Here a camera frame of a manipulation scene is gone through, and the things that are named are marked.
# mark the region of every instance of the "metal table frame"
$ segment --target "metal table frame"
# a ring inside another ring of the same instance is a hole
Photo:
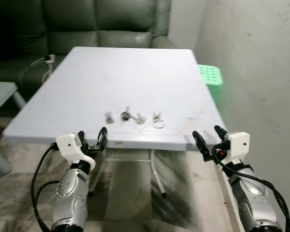
[[[151,171],[153,172],[154,174],[154,177],[155,177],[155,180],[158,184],[158,187],[159,187],[159,190],[162,194],[163,197],[166,197],[166,193],[165,193],[165,189],[160,181],[160,177],[157,173],[157,170],[156,170],[156,166],[155,166],[155,150],[150,150],[149,152],[149,158],[148,159],[111,159],[111,158],[107,158],[107,152],[106,150],[103,152],[102,154],[103,158],[102,158],[102,164],[101,164],[101,167],[96,175],[96,177],[94,178],[94,181],[89,189],[89,195],[93,193],[101,175],[102,175],[102,172],[104,170],[104,167],[105,167],[105,164],[106,162],[146,162],[146,163],[150,163],[150,168],[151,168]]]

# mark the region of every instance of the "green plastic stool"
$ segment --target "green plastic stool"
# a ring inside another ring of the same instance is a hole
[[[200,73],[216,105],[219,103],[220,93],[223,89],[223,79],[220,69],[215,66],[199,64]]]

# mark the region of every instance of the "white folding table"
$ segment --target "white folding table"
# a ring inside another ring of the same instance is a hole
[[[138,125],[121,113],[146,117]],[[111,112],[113,124],[106,124]],[[163,129],[153,127],[161,113]],[[199,72],[191,50],[75,47],[4,135],[14,143],[50,144],[62,134],[83,130],[90,144],[101,127],[108,129],[108,147],[151,150],[196,150],[192,131],[209,144],[219,141],[215,125],[223,121]]]

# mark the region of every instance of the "power cord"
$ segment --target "power cord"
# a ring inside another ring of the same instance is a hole
[[[223,168],[227,169],[228,171],[230,171],[231,173],[235,174],[235,175],[238,175],[238,176],[241,176],[241,177],[245,177],[245,178],[248,178],[248,179],[251,179],[251,180],[254,180],[254,181],[257,181],[261,184],[264,184],[266,187],[268,187],[270,190],[272,190],[273,194],[274,194],[274,197],[279,205],[279,208],[281,209],[281,211],[283,212],[285,218],[286,218],[286,232],[290,232],[290,216],[289,216],[289,210],[288,210],[288,206],[285,202],[285,199],[282,197],[282,195],[277,191],[277,189],[274,187],[274,185],[269,182],[269,181],[266,181],[266,180],[262,180],[262,179],[259,179],[255,176],[251,176],[251,175],[247,175],[247,174],[243,174],[243,173],[240,173],[240,172],[237,172],[231,168],[229,168],[228,166],[226,166],[225,164],[223,164],[217,157],[217,150],[226,150],[225,147],[223,147],[224,145],[224,141],[221,143],[221,144],[218,144],[218,145],[214,145],[213,148],[212,148],[212,154],[215,158],[215,161],[220,165],[222,166]]]
[[[42,163],[43,163],[43,161],[44,161],[46,155],[47,155],[51,150],[59,150],[59,149],[58,149],[58,146],[57,146],[56,143],[51,144],[51,146],[50,146],[50,147],[49,147],[49,148],[44,152],[44,154],[43,154],[43,156],[41,157],[41,160],[40,160],[40,162],[39,162],[39,164],[38,164],[38,167],[37,167],[37,169],[35,170],[35,173],[34,173],[34,175],[33,175],[32,181],[31,181],[31,186],[30,186],[30,195],[31,195],[31,201],[32,201],[32,206],[33,206],[33,212],[34,212],[34,215],[35,215],[35,217],[37,218],[37,221],[38,221],[38,223],[39,223],[39,226],[40,226],[40,228],[41,228],[41,230],[42,230],[43,232],[50,232],[50,230],[49,230],[49,228],[45,225],[45,223],[42,221],[42,219],[40,218],[40,214],[39,214],[38,209],[37,209],[37,202],[38,202],[38,197],[39,197],[41,191],[43,190],[43,188],[44,188],[45,186],[47,186],[47,185],[49,184],[49,182],[47,183],[47,185],[44,184],[43,186],[41,186],[41,187],[39,188],[38,193],[37,193],[37,196],[34,196],[34,184],[35,184],[35,180],[36,180],[36,178],[37,178],[38,172],[39,172],[39,170],[40,170],[40,168],[41,168],[41,165],[42,165]]]
[[[55,63],[55,55],[51,54],[48,56],[45,56],[41,59],[36,60],[35,62],[31,63],[31,67],[35,67],[40,63],[45,63],[48,65],[48,71],[44,73],[41,79],[41,83],[44,84],[44,82],[50,77],[50,75],[53,73],[53,63]]]

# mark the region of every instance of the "sofa armrest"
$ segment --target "sofa armrest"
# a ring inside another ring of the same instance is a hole
[[[151,42],[150,48],[177,49],[177,47],[166,36],[154,38]]]

